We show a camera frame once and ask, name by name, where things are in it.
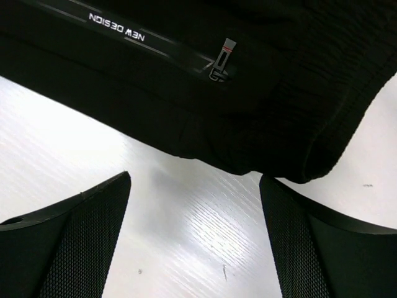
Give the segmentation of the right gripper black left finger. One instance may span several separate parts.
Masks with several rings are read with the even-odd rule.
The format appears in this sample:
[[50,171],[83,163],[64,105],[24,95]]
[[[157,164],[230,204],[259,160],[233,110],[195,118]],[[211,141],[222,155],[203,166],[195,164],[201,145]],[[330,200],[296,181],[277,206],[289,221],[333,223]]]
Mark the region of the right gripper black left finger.
[[1,297],[102,297],[128,204],[124,171],[1,223]]

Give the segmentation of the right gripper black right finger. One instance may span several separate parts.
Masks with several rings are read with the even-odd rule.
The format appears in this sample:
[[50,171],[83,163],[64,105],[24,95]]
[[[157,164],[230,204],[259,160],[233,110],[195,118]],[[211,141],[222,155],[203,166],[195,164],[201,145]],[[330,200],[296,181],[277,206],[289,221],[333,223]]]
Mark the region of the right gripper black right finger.
[[358,220],[263,175],[260,194],[283,297],[396,297],[396,230]]

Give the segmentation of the black shorts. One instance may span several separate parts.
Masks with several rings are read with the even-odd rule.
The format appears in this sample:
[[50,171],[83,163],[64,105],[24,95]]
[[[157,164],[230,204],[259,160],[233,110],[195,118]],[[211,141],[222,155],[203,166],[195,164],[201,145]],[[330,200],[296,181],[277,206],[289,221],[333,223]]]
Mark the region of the black shorts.
[[1,2],[3,77],[233,174],[327,175],[395,73],[395,1]]

